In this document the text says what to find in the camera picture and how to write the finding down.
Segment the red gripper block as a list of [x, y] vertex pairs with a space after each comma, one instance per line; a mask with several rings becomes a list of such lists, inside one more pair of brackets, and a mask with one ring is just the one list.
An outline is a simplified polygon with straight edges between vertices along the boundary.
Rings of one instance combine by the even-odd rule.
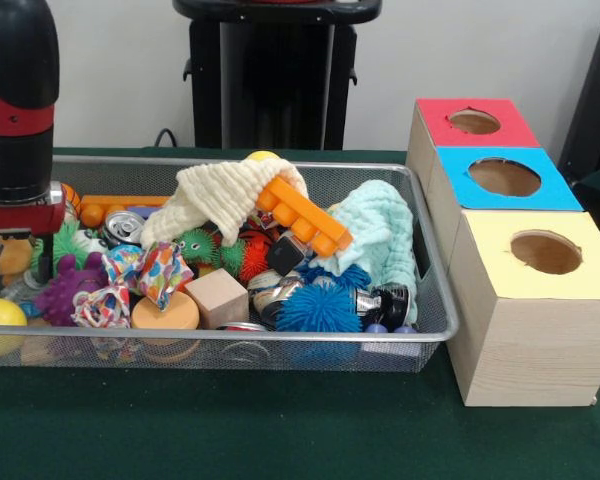
[[46, 284], [53, 277], [53, 234], [65, 218], [66, 195], [61, 183], [52, 181], [47, 192], [27, 202], [0, 203], [0, 236], [38, 237], [37, 280]]

